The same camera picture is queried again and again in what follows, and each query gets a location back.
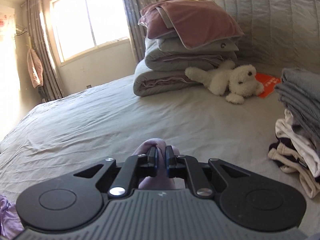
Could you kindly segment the grey folded clothes stack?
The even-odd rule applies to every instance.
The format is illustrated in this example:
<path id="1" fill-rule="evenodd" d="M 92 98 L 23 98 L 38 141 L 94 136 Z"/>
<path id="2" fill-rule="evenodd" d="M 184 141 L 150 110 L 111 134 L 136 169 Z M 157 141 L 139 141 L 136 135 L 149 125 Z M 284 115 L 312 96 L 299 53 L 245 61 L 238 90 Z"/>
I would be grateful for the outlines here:
<path id="1" fill-rule="evenodd" d="M 275 91 L 293 116 L 292 130 L 309 139 L 319 153 L 319 74 L 285 68 Z"/>

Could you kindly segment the orange booklet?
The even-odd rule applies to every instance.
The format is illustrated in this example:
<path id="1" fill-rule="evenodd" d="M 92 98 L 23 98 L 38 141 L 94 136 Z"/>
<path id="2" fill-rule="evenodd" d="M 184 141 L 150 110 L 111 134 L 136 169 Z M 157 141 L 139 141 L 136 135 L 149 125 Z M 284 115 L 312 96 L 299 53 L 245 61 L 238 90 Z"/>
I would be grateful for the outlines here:
<path id="1" fill-rule="evenodd" d="M 275 85 L 281 83 L 281 79 L 278 77 L 257 73 L 255 76 L 256 80 L 263 84 L 264 91 L 259 95 L 260 98 L 264 99 L 274 92 Z"/>

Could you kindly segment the grey quilted headboard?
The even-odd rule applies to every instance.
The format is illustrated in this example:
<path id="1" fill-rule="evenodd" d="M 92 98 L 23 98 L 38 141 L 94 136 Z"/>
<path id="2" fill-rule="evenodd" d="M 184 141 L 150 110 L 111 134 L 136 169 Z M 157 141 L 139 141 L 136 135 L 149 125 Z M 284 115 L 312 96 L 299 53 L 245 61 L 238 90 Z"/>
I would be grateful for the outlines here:
<path id="1" fill-rule="evenodd" d="M 319 73 L 319 0 L 210 0 L 225 9 L 244 36 L 240 63 L 280 76 L 283 68 Z"/>

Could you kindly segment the mauve velvet pillow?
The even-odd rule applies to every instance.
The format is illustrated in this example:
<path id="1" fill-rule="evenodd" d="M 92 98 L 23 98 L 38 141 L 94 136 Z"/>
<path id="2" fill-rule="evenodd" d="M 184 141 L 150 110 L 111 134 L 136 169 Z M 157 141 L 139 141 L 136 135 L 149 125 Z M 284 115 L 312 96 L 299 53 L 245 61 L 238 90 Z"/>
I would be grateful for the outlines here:
<path id="1" fill-rule="evenodd" d="M 186 49 L 244 35 L 234 18 L 208 0 L 164 0 L 140 11 L 138 24 L 149 39 L 176 33 Z"/>

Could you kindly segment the grey folded duvet upper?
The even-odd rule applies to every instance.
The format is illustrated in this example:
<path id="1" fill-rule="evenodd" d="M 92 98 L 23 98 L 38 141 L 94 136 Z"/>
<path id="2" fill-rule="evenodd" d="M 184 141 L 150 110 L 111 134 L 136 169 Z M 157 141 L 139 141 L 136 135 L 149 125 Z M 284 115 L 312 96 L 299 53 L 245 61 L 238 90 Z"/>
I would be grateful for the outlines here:
<path id="1" fill-rule="evenodd" d="M 145 64 L 156 71 L 185 70 L 188 67 L 211 70 L 225 60 L 236 61 L 239 50 L 228 38 L 195 49 L 185 48 L 178 37 L 146 39 L 145 46 Z"/>

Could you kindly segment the grey folded duvet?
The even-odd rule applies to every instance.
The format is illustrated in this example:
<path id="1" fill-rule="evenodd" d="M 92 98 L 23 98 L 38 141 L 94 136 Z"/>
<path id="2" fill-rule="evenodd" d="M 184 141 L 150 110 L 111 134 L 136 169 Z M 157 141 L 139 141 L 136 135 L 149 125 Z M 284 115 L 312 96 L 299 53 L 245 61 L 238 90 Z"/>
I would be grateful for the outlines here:
<path id="1" fill-rule="evenodd" d="M 156 71 L 185 70 L 188 67 L 211 70 L 225 60 L 236 61 L 239 50 L 228 38 L 195 49 L 185 48 L 178 37 L 146 39 L 145 46 L 145 64 Z"/>
<path id="2" fill-rule="evenodd" d="M 186 77 L 184 71 L 156 71 L 146 66 L 144 60 L 137 64 L 133 81 L 133 93 L 144 97 L 200 85 Z"/>

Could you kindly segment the lilac purple garment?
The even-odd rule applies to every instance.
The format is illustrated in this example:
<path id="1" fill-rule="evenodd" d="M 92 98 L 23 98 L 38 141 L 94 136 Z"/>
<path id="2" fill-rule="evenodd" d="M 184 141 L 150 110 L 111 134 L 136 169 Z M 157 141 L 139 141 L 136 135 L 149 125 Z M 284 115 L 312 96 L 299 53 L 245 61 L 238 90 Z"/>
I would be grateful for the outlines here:
<path id="1" fill-rule="evenodd" d="M 124 167 L 117 167 L 115 160 L 102 163 L 55 178 L 55 187 L 46 189 L 43 208 L 57 212 L 49 226 L 66 230 L 80 226 L 102 208 L 101 193 L 123 188 L 124 193 L 132 189 L 173 190 L 175 183 L 167 177 L 165 151 L 167 145 L 162 139 L 149 139 L 128 157 Z"/>

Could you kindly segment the left grey curtain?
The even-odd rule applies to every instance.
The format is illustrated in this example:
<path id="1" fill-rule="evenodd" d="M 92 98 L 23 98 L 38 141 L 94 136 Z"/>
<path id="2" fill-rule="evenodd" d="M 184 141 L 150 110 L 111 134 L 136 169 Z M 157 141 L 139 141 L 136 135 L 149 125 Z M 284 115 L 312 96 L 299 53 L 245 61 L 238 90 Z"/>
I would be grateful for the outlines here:
<path id="1" fill-rule="evenodd" d="M 40 86 L 41 99 L 44 102 L 61 99 L 65 94 L 50 51 L 42 0 L 26 0 L 26 12 L 31 46 L 39 57 L 43 68 L 43 85 Z"/>

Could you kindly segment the white and cream clothes pile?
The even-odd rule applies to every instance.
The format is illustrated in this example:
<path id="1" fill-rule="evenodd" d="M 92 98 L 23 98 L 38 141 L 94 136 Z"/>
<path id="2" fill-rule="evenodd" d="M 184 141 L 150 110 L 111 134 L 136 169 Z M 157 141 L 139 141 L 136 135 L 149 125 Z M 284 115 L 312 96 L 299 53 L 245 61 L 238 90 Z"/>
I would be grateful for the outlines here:
<path id="1" fill-rule="evenodd" d="M 277 142 L 269 146 L 267 157 L 284 173 L 298 174 L 306 195 L 319 194 L 319 154 L 315 144 L 293 130 L 293 115 L 286 109 L 285 117 L 275 124 Z"/>

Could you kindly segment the grey folded duvet lower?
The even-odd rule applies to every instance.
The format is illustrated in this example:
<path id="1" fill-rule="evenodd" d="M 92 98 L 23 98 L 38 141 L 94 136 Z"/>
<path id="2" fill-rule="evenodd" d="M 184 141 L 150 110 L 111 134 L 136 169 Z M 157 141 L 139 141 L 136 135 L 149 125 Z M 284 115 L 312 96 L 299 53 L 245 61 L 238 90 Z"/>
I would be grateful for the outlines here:
<path id="1" fill-rule="evenodd" d="M 133 81 L 133 93 L 144 97 L 200 85 L 186 77 L 184 71 L 156 71 L 146 66 L 144 60 L 137 64 Z"/>

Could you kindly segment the grey bed sheet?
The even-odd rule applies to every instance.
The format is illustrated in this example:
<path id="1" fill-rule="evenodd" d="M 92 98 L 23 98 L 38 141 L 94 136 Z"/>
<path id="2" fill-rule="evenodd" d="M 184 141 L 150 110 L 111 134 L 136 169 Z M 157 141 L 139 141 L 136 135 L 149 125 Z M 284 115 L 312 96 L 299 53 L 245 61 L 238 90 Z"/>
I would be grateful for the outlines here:
<path id="1" fill-rule="evenodd" d="M 96 163 L 124 161 L 140 144 L 163 139 L 199 161 L 219 158 L 303 190 L 267 157 L 278 95 L 228 103 L 202 86 L 140 98 L 132 76 L 37 105 L 1 142 L 1 194 L 14 202 L 26 188 Z"/>

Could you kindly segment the bright window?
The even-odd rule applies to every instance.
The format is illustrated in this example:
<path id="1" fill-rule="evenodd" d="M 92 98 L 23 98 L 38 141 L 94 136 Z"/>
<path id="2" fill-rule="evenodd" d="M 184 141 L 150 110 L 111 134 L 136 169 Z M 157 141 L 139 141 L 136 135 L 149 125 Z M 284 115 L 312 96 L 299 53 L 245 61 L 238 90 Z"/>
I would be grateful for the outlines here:
<path id="1" fill-rule="evenodd" d="M 61 62 L 130 36 L 123 0 L 51 0 L 50 19 Z"/>

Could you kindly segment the pink hanging garment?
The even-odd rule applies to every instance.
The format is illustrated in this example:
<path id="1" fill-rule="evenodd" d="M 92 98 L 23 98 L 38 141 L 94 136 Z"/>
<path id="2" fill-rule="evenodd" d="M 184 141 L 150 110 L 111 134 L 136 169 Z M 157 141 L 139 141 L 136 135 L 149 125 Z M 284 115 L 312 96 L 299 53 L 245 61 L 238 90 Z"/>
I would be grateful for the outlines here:
<path id="1" fill-rule="evenodd" d="M 27 67 L 31 83 L 34 88 L 43 86 L 43 66 L 35 50 L 29 48 L 27 52 Z"/>

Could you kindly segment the white plush dog toy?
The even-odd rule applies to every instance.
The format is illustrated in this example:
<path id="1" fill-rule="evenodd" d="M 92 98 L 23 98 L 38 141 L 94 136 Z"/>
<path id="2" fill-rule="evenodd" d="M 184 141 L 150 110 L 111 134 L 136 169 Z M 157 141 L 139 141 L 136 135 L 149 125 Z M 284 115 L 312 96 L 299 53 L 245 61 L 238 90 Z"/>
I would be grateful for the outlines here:
<path id="1" fill-rule="evenodd" d="M 188 79 L 201 83 L 215 96 L 224 96 L 226 101 L 240 105 L 250 96 L 259 96 L 264 86 L 256 79 L 256 68 L 251 64 L 236 66 L 231 60 L 221 63 L 218 68 L 208 71 L 188 67 L 185 75 Z"/>

